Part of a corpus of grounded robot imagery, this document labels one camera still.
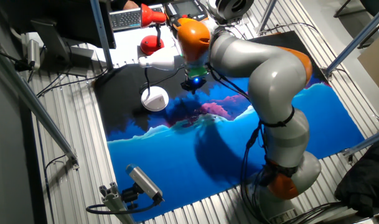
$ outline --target keyboard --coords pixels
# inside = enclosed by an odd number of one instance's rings
[[[151,9],[155,12],[163,12],[161,5],[151,7]],[[141,8],[110,13],[113,32],[140,28],[140,16]]]

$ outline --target red lamp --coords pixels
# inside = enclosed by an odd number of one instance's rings
[[[156,23],[157,36],[149,35],[141,41],[141,50],[146,55],[151,55],[155,51],[164,47],[160,39],[160,25],[166,22],[166,15],[163,12],[154,12],[145,4],[141,4],[141,28],[148,27],[152,22]]]

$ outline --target desk lamp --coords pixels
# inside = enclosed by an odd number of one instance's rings
[[[163,41],[160,39],[160,25],[166,22],[166,15],[163,12],[154,12],[145,4],[141,4],[141,28],[150,26],[153,22],[156,23],[157,36],[149,35],[141,41],[141,50],[146,55],[151,55],[155,51],[164,47]]]
[[[151,86],[147,77],[147,68],[153,67],[160,70],[174,70],[174,53],[171,47],[156,51],[151,56],[140,57],[139,66],[145,68],[147,88],[141,96],[142,105],[149,111],[161,111],[169,103],[169,95],[159,86]]]

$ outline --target metal pole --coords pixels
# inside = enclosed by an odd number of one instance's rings
[[[361,41],[366,38],[366,36],[379,25],[379,12],[377,15],[370,21],[370,23],[363,28],[363,30],[356,36],[353,41],[340,53],[339,56],[327,67],[326,69],[326,78],[330,78],[331,73],[337,66],[344,61],[344,59],[361,43]]]
[[[379,132],[365,139],[363,142],[357,144],[356,146],[346,149],[345,151],[342,152],[342,154],[344,157],[351,156],[352,154],[360,151],[361,149],[365,149],[366,147],[370,146],[371,144],[377,141],[379,141]]]
[[[98,35],[100,36],[103,53],[105,54],[106,66],[108,67],[108,70],[110,71],[113,69],[113,63],[112,63],[112,58],[110,56],[109,43],[108,43],[108,38],[106,36],[105,26],[103,24],[99,0],[91,0],[91,7],[94,13],[96,27],[98,29]]]
[[[261,19],[260,23],[258,24],[258,27],[256,29],[256,34],[259,34],[261,31],[264,30],[266,23],[268,22],[269,17],[272,14],[272,10],[275,7],[275,4],[278,0],[270,0],[268,5],[266,6],[263,18]]]
[[[61,150],[67,155],[73,164],[73,168],[78,168],[77,156],[72,151],[69,143],[60,132],[57,125],[52,121],[52,118],[42,106],[39,99],[35,96],[30,86],[20,75],[17,74],[10,61],[0,55],[0,71],[8,79],[9,83],[17,91],[19,97],[23,99],[25,104],[35,114],[37,119],[42,123],[44,128],[48,131],[51,137],[55,140]]]

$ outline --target white lamp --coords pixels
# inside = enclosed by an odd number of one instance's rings
[[[151,56],[140,57],[139,65],[142,68],[154,67],[160,70],[174,70],[174,49],[172,47],[164,47]]]
[[[150,56],[140,57],[138,62],[142,68],[175,69],[174,52],[172,48],[168,47],[164,47]],[[169,95],[159,86],[150,86],[142,93],[141,103],[149,111],[161,111],[169,103]]]

